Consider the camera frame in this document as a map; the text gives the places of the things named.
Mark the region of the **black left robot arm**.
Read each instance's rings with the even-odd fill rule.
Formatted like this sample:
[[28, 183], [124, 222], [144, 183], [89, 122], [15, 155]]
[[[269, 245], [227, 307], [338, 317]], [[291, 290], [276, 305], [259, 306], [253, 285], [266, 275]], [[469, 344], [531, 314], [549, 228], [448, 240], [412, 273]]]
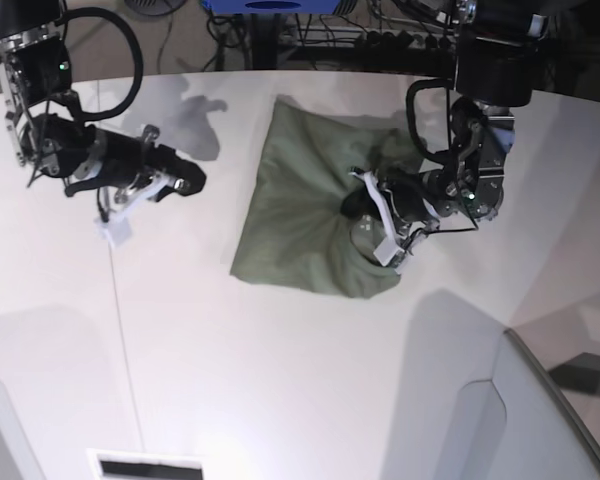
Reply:
[[[452, 43], [453, 71], [417, 80], [406, 92], [409, 136], [416, 152], [435, 164], [424, 173], [377, 167], [380, 197], [399, 226], [463, 214], [471, 229], [498, 214], [504, 165], [515, 137], [513, 109], [529, 104], [541, 67], [547, 18], [539, 1], [445, 1], [436, 24]], [[457, 93], [445, 105], [448, 146], [432, 151], [416, 126], [419, 93]]]

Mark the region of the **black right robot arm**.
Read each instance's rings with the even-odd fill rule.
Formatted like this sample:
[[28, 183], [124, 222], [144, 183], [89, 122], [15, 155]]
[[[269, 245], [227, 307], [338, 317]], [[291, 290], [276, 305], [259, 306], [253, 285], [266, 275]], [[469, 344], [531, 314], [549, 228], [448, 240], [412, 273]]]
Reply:
[[[132, 83], [114, 107], [97, 112], [82, 107], [73, 88], [66, 45], [73, 20], [101, 19], [121, 33], [133, 64]], [[0, 1], [0, 85], [5, 123], [16, 159], [31, 166], [30, 179], [59, 179], [64, 193], [119, 191], [122, 200], [147, 195], [159, 202], [171, 194], [201, 192], [206, 175], [196, 164], [159, 143], [153, 125], [138, 137], [98, 127], [126, 112], [144, 76], [139, 41], [118, 14], [101, 7], [67, 9], [59, 1]]]

